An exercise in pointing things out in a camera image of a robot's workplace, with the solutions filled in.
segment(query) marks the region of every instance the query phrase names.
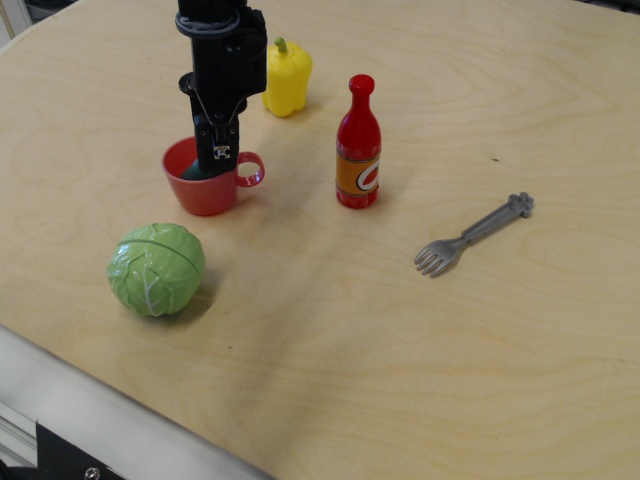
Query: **plastic toy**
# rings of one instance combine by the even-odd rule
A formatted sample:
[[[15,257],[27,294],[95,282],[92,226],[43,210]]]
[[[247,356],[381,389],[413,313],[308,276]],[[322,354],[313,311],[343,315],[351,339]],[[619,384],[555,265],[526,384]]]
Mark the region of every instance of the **plastic toy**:
[[[259,155],[240,152],[238,165],[255,164],[258,169],[254,174],[243,177],[236,169],[203,180],[185,180],[182,174],[196,155],[196,141],[189,137],[172,145],[162,159],[162,167],[173,193],[182,208],[194,215],[217,215],[228,210],[236,201],[238,187],[255,187],[265,175],[264,164]]]
[[[311,78],[311,56],[293,42],[276,38],[267,49],[267,90],[262,103],[276,117],[286,117],[302,110],[307,102],[307,85]]]
[[[373,78],[356,75],[349,82],[351,109],[336,139],[336,195],[343,205],[364,208],[378,196],[378,168],[382,140],[380,126],[369,106]]]
[[[437,277],[460,259],[467,245],[507,225],[515,218],[530,217],[533,201],[533,197],[526,192],[509,195],[507,203],[471,225],[460,237],[431,242],[420,250],[413,262],[418,265],[418,270],[421,270],[423,275],[430,273],[431,278]]]
[[[259,10],[246,0],[178,0],[176,26],[191,38],[193,72],[180,90],[189,96],[197,159],[186,180],[211,178],[236,169],[238,114],[247,97],[267,85],[267,31]]]
[[[182,226],[154,223],[132,230],[118,243],[107,278],[129,310],[158,317],[189,303],[204,267],[200,240]]]

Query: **fork handle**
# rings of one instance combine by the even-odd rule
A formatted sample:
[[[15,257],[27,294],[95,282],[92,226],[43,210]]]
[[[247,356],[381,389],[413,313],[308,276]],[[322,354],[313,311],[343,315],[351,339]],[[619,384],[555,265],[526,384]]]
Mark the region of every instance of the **fork handle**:
[[[517,217],[529,217],[532,209],[533,197],[530,197],[528,193],[522,192],[520,195],[509,195],[507,203],[467,228],[462,232],[462,238],[465,243],[471,244],[510,223]]]

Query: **cup handle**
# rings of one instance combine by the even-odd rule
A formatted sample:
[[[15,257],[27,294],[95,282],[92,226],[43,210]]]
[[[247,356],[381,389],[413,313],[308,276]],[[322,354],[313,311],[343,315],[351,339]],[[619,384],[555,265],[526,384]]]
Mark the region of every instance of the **cup handle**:
[[[253,152],[240,152],[238,154],[238,165],[243,163],[255,163],[258,165],[258,171],[249,177],[242,177],[236,173],[236,185],[238,187],[255,187],[264,179],[264,163],[260,155]]]

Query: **screw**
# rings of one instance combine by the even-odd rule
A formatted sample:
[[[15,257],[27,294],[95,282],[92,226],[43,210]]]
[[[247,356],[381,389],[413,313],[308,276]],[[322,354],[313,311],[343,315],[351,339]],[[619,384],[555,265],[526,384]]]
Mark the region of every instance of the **screw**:
[[[97,468],[89,468],[84,472],[84,480],[100,480],[100,470]]]

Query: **red cup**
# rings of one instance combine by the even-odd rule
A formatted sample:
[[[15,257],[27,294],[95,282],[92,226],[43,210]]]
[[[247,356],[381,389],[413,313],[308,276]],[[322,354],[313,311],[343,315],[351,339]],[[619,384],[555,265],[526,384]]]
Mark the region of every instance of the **red cup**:
[[[249,177],[238,175],[238,169],[225,172],[205,180],[184,180],[180,178],[198,157],[194,137],[185,138],[173,144],[162,158],[162,169],[180,205],[194,215],[216,215],[222,213],[236,201],[237,187],[255,187],[264,178],[264,164],[256,153],[241,152],[238,165],[255,163],[258,171]]]

